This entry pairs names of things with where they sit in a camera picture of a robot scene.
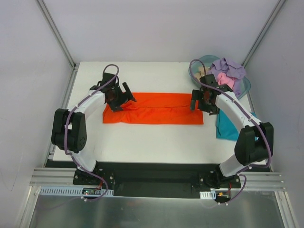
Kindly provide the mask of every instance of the white table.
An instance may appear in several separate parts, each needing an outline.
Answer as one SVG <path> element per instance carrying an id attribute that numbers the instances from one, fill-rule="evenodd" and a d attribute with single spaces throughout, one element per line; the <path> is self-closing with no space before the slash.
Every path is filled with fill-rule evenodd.
<path id="1" fill-rule="evenodd" d="M 188 63 L 81 62 L 69 105 L 83 98 L 102 79 L 110 63 L 120 68 L 120 83 L 132 92 L 191 93 L 197 87 Z M 116 68 L 108 68 L 115 73 Z M 241 103 L 250 110 L 247 96 Z M 235 142 L 216 139 L 216 116 L 204 113 L 204 125 L 103 124 L 95 145 L 99 162 L 221 163 L 234 153 Z M 54 161 L 71 161 L 56 148 Z"/>

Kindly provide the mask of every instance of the orange cloth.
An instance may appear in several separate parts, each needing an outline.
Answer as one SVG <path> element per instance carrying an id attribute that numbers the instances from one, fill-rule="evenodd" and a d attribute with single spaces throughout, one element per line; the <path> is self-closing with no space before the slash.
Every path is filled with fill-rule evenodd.
<path id="1" fill-rule="evenodd" d="M 103 123 L 113 124 L 204 124 L 203 112 L 191 111 L 191 94 L 133 93 L 137 102 L 129 101 L 123 111 L 112 112 L 109 105 Z"/>

